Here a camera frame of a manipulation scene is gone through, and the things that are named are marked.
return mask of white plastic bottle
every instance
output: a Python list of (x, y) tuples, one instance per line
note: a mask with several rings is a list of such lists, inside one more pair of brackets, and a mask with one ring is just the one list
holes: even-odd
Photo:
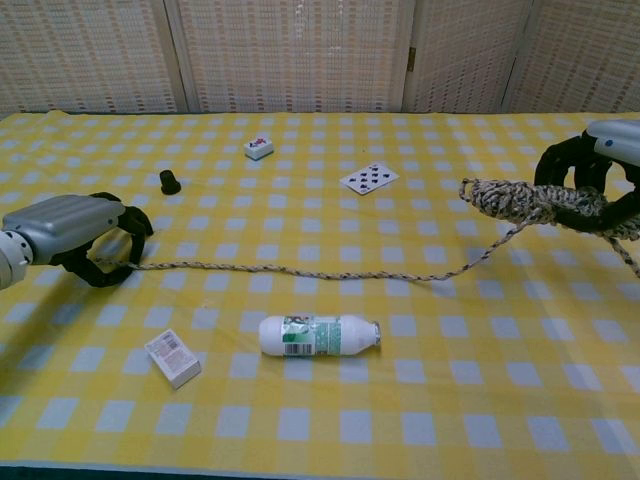
[(355, 355), (380, 345), (380, 326), (353, 315), (267, 317), (259, 330), (268, 355)]

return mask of table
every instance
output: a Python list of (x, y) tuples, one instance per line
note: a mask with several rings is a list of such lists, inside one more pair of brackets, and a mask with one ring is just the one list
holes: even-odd
[[(531, 180), (547, 146), (613, 117), (16, 114), (0, 122), (0, 207), (112, 192), (150, 216), (148, 262), (443, 272), (508, 228), (458, 198), (463, 177)], [(255, 162), (242, 144), (257, 133), (276, 151)], [(363, 197), (339, 184), (374, 161), (400, 178)], [(166, 168), (178, 195), (160, 191)], [(620, 170), (611, 178), (611, 198), (629, 190)], [(108, 234), (96, 255), (127, 242)], [(34, 266), (0, 296), (5, 465), (640, 474), (640, 281), (592, 236), (531, 227), (489, 262), (426, 285), (174, 270), (93, 289)], [(382, 346), (353, 358), (262, 356), (258, 322), (292, 313), (378, 321)], [(177, 391), (143, 350), (169, 327), (203, 366)]]

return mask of coiled rope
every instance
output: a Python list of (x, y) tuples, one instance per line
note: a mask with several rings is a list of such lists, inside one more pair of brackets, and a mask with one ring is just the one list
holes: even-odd
[[(407, 282), (443, 281), (460, 275), (478, 263), (487, 260), (501, 245), (504, 245), (518, 233), (530, 225), (556, 225), (555, 215), (558, 209), (573, 210), (585, 216), (598, 215), (607, 205), (607, 199), (597, 190), (585, 188), (574, 190), (554, 185), (534, 186), (527, 182), (510, 182), (506, 180), (464, 179), (460, 186), (460, 198), (476, 207), (480, 212), (492, 218), (507, 220), (515, 226), (508, 230), (502, 238), (495, 241), (477, 259), (457, 270), (442, 274), (414, 275), (410, 273), (394, 273), (384, 270), (377, 272), (317, 272), (300, 270), (281, 265), (236, 265), (228, 263), (205, 263), (197, 261), (176, 261), (166, 263), (133, 264), (108, 259), (96, 258), (95, 262), (105, 265), (128, 266), (134, 270), (172, 270), (177, 268), (193, 268), (201, 270), (223, 270), (234, 272), (273, 272), (294, 275), (297, 277), (319, 278), (322, 280), (364, 280), (369, 278), (403, 280)], [(637, 240), (640, 238), (640, 216), (633, 217), (612, 230), (594, 233), (604, 238), (613, 250), (620, 255), (625, 264), (640, 278), (640, 266), (629, 252), (618, 242), (620, 240)]]

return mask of small box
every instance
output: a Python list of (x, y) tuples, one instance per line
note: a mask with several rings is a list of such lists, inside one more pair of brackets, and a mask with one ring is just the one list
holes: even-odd
[(180, 337), (169, 329), (144, 346), (173, 388), (180, 388), (200, 373), (200, 361)]
[(272, 152), (273, 143), (265, 136), (258, 136), (244, 144), (244, 154), (253, 160), (259, 160)]

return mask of bottle label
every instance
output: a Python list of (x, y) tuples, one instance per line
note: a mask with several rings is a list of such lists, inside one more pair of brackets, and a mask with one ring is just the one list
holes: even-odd
[(340, 355), (340, 317), (285, 317), (284, 354), (288, 356)]

